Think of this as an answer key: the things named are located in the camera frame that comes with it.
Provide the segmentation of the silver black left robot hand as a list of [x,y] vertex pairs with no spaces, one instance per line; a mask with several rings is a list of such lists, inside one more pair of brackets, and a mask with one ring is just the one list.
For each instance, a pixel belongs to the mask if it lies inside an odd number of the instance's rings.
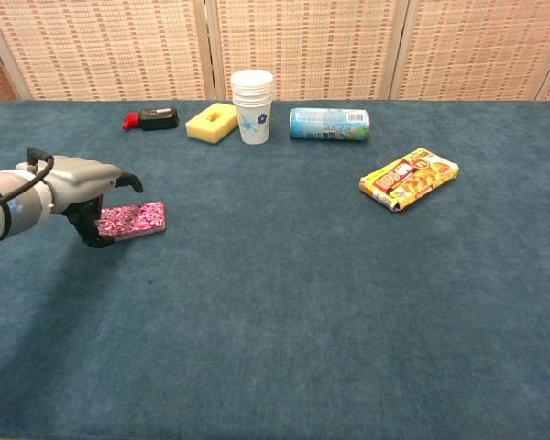
[[115,243],[111,236],[102,236],[98,228],[104,194],[120,187],[143,192],[140,179],[133,173],[97,160],[67,156],[54,157],[53,168],[44,182],[52,194],[51,212],[65,216],[82,242],[91,248]]

